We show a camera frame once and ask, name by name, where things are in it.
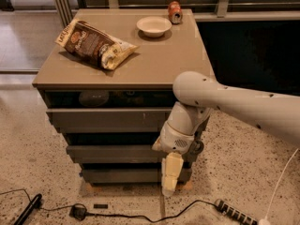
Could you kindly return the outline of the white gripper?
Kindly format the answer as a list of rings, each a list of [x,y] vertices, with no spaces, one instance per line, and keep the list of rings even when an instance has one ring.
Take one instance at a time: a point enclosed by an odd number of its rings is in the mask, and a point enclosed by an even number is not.
[[[171,197],[175,192],[184,163],[181,155],[198,145],[202,133],[203,125],[197,126],[190,134],[186,134],[173,128],[169,122],[164,123],[152,149],[169,154],[161,162],[161,186],[165,197]]]

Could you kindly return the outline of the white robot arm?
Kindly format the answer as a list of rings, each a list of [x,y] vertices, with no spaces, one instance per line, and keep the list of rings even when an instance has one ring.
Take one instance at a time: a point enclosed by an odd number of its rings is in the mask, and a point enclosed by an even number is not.
[[[153,148],[163,151],[162,194],[174,194],[183,155],[195,132],[218,109],[281,140],[300,145],[300,97],[225,86],[201,73],[181,73],[172,85],[177,101]]]

